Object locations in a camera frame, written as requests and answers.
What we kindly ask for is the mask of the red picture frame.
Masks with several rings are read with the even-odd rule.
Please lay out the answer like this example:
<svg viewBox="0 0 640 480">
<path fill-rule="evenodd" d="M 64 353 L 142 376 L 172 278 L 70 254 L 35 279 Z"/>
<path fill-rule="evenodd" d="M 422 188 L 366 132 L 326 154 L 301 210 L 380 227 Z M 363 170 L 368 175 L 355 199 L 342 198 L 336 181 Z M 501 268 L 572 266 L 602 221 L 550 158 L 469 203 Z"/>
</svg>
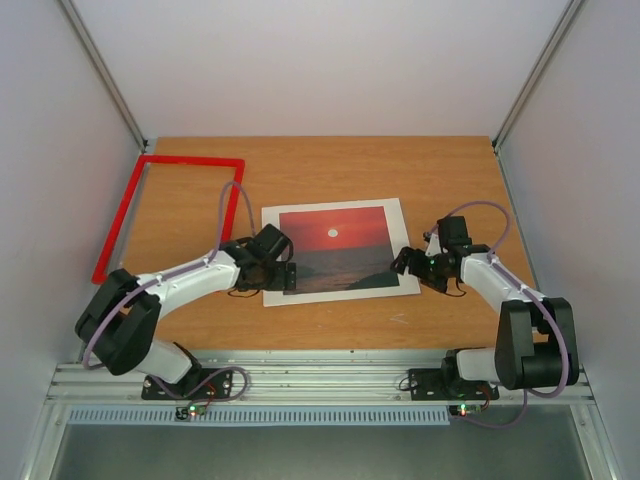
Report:
<svg viewBox="0 0 640 480">
<path fill-rule="evenodd" d="M 246 162 L 239 158 L 223 158 L 223 157 L 195 157 L 195 156 L 172 156 L 172 155 L 141 155 L 131 173 L 126 184 L 126 188 L 120 200 L 119 206 L 114 215 L 110 229 L 104 241 L 102 250 L 98 257 L 94 271 L 91 276 L 91 282 L 94 285 L 101 285 L 107 278 L 107 267 L 112 258 L 116 242 L 119 238 L 124 220 L 127 217 L 129 207 L 136 193 L 138 184 L 141 181 L 145 168 L 151 164 L 158 165 L 186 165 L 186 166 L 204 166 L 210 168 L 230 168 L 233 170 L 233 180 L 241 184 Z"/>
</svg>

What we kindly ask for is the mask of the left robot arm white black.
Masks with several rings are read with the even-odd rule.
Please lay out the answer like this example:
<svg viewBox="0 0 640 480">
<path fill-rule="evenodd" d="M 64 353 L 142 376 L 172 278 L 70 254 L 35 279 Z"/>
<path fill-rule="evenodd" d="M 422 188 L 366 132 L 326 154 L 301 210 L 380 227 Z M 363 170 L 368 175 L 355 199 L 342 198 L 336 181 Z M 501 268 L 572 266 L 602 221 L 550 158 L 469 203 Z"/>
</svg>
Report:
<svg viewBox="0 0 640 480">
<path fill-rule="evenodd" d="M 206 368 L 186 348 L 156 339 L 170 313 L 217 292 L 289 292 L 296 287 L 293 242 L 268 224 L 257 234 L 220 241 L 214 249 L 169 270 L 111 272 L 75 325 L 84 342 L 82 364 L 114 376 L 144 374 L 146 399 L 231 401 L 240 368 Z"/>
</svg>

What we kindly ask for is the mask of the red sunset photo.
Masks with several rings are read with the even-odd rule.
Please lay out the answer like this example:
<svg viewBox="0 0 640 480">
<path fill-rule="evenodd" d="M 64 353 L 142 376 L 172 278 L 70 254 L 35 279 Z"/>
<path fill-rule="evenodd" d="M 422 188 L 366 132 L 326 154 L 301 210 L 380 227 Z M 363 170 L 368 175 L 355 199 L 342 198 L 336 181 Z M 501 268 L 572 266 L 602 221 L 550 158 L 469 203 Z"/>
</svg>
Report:
<svg viewBox="0 0 640 480">
<path fill-rule="evenodd" d="M 294 295 L 400 285 L 383 207 L 286 212 L 279 224 L 294 246 Z"/>
</svg>

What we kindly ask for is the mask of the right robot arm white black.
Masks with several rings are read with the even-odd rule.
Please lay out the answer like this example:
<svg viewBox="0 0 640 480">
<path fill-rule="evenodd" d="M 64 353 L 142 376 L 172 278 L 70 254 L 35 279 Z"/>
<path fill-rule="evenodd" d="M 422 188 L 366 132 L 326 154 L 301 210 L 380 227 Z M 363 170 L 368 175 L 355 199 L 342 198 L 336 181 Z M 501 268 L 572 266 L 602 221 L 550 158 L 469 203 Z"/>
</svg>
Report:
<svg viewBox="0 0 640 480">
<path fill-rule="evenodd" d="M 494 347 L 447 352 L 440 378 L 449 395 L 463 396 L 484 383 L 549 398 L 577 383 L 579 356 L 570 303 L 518 279 L 488 245 L 473 242 L 464 217 L 440 219 L 427 236 L 427 248 L 402 248 L 390 269 L 444 295 L 451 280 L 462 283 L 499 315 Z"/>
</svg>

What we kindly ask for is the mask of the white mat board with glass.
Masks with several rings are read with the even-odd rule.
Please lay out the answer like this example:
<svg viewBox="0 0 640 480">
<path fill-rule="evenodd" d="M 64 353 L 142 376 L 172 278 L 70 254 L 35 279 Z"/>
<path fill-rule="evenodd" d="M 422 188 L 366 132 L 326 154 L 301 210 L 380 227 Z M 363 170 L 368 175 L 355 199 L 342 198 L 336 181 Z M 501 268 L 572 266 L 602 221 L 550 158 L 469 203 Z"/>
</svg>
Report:
<svg viewBox="0 0 640 480">
<path fill-rule="evenodd" d="M 381 206 L 384 208 L 394 259 L 403 247 L 409 245 L 409 237 L 400 200 L 397 198 L 344 201 L 315 204 L 297 204 L 264 207 L 261 211 L 262 224 L 270 223 L 280 229 L 279 215 L 286 212 L 317 211 L 343 208 Z M 301 305 L 321 302 L 335 302 L 370 298 L 384 298 L 420 293 L 418 280 L 409 275 L 398 275 L 400 285 L 392 288 L 375 288 L 366 290 L 327 292 L 319 294 L 294 295 L 292 292 L 266 292 L 263 294 L 263 305 L 266 307 Z"/>
</svg>

